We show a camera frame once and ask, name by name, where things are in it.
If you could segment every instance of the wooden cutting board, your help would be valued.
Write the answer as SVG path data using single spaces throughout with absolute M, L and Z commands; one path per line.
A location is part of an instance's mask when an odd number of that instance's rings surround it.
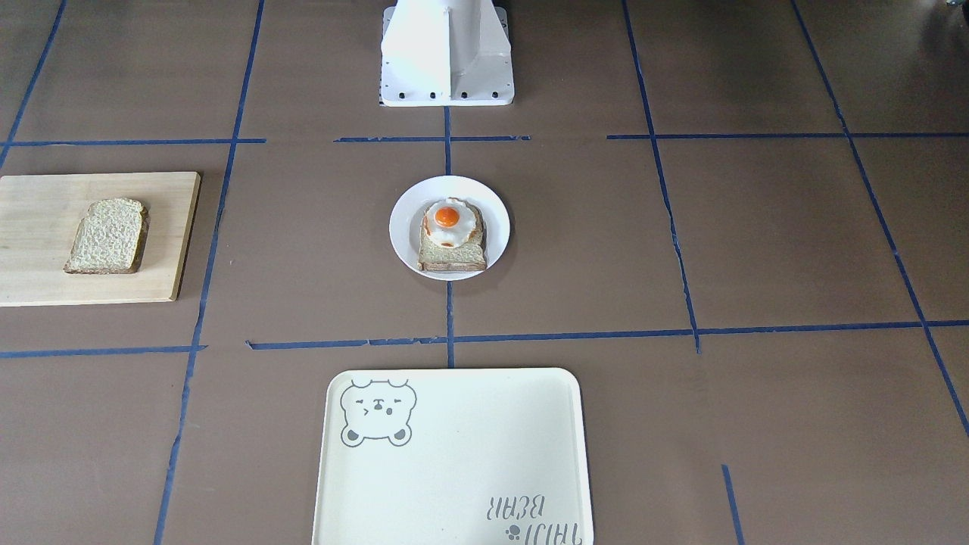
M 0 306 L 174 301 L 199 193 L 198 173 L 0 177 Z M 133 274 L 67 274 L 91 204 L 128 197 L 148 207 Z

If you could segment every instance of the fried egg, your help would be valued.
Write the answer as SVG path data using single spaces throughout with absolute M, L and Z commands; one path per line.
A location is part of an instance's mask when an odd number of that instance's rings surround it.
M 478 219 L 464 201 L 449 197 L 427 209 L 423 224 L 432 242 L 445 248 L 455 248 L 471 238 Z

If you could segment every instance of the bear logo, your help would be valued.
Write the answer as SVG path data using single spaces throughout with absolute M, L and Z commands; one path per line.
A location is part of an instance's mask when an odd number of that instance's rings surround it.
M 408 421 L 417 401 L 406 380 L 400 385 L 389 380 L 351 384 L 340 396 L 347 422 L 340 439 L 348 447 L 359 446 L 364 439 L 386 439 L 393 446 L 403 446 L 411 440 Z

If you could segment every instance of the plate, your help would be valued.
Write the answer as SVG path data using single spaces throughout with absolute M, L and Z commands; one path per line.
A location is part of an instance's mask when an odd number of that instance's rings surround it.
M 455 197 L 478 207 L 484 223 L 485 269 L 498 261 L 508 245 L 512 222 L 508 209 L 494 191 L 483 183 L 464 176 L 436 176 L 413 185 L 397 199 L 391 211 L 391 244 L 397 257 L 411 271 L 437 280 L 463 280 L 481 274 L 471 272 L 432 272 L 418 269 L 421 249 L 421 220 L 427 207 Z
M 592 545 L 568 371 L 351 370 L 325 411 L 313 545 Z

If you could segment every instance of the tray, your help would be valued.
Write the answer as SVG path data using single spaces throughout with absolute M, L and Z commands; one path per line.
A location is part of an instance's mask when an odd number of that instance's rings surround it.
M 354 370 L 327 392 L 314 545 L 591 545 L 564 369 Z

